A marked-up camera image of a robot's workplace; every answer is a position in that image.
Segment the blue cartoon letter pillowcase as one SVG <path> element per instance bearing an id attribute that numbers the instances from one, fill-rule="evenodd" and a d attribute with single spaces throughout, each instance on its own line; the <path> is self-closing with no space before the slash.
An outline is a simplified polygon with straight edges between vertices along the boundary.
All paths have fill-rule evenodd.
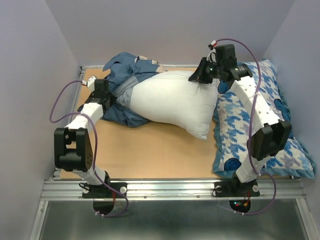
<path id="1" fill-rule="evenodd" d="M 163 65 L 141 55 L 122 52 L 105 64 L 103 71 L 106 70 L 110 70 L 103 79 L 104 82 L 108 82 L 108 92 L 91 93 L 85 103 L 89 103 L 93 97 L 104 96 L 106 99 L 97 100 L 98 103 L 104 103 L 103 120 L 130 128 L 137 128 L 150 122 L 149 119 L 130 109 L 133 88 L 157 74 L 166 72 Z"/>

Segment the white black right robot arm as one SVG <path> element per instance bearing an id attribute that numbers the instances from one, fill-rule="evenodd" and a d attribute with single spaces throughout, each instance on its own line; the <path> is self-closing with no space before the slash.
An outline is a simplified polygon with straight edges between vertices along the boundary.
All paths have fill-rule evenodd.
<path id="1" fill-rule="evenodd" d="M 248 183 L 257 178 L 267 161 L 285 148 L 292 126 L 288 121 L 281 120 L 270 108 L 250 68 L 244 63 L 238 63 L 233 44 L 219 45 L 214 40 L 208 47 L 210 53 L 201 58 L 188 80 L 198 84 L 212 84 L 217 79 L 226 83 L 249 114 L 248 153 L 235 171 L 235 180 L 230 182 L 231 192 L 242 195 L 248 190 Z"/>

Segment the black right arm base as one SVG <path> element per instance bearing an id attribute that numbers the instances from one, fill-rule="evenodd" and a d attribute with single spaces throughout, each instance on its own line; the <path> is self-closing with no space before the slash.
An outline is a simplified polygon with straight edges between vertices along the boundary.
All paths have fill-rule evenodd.
<path id="1" fill-rule="evenodd" d="M 260 191 L 256 180 L 241 183 L 234 175 L 232 178 L 216 181 L 211 195 L 217 198 L 259 197 Z"/>

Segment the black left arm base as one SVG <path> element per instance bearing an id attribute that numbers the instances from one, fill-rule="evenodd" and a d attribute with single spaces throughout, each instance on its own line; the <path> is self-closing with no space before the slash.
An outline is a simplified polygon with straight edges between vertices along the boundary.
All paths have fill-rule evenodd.
<path id="1" fill-rule="evenodd" d="M 126 182 L 111 182 L 109 174 L 105 171 L 104 177 L 101 178 L 104 180 L 104 183 L 107 184 L 112 189 L 109 189 L 99 180 L 97 184 L 90 184 L 87 181 L 79 183 L 79 187 L 82 189 L 82 198 L 84 199 L 116 199 L 117 193 L 114 190 L 120 192 L 123 195 L 127 195 L 127 186 Z"/>

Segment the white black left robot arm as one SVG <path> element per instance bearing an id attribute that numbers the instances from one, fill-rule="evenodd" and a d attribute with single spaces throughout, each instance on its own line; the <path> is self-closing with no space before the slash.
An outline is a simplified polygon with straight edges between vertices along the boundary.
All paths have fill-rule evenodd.
<path id="1" fill-rule="evenodd" d="M 111 193 L 109 174 L 96 164 L 98 134 L 95 124 L 115 103 L 109 82 L 92 76 L 87 81 L 76 81 L 91 90 L 81 111 L 69 113 L 75 118 L 65 127 L 58 127 L 53 133 L 54 164 L 58 169 L 72 172 L 87 184 L 87 190 L 94 187 L 95 193 L 106 197 Z"/>

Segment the blue white houndstooth pillow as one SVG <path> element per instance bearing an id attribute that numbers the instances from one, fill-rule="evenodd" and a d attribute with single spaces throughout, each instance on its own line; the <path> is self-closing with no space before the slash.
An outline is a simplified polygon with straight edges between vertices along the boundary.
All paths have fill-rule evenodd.
<path id="1" fill-rule="evenodd" d="M 218 84 L 213 113 L 213 172 L 253 179 L 258 173 L 313 179 L 314 163 L 293 136 L 291 115 L 269 60 L 242 62 L 250 75 Z"/>

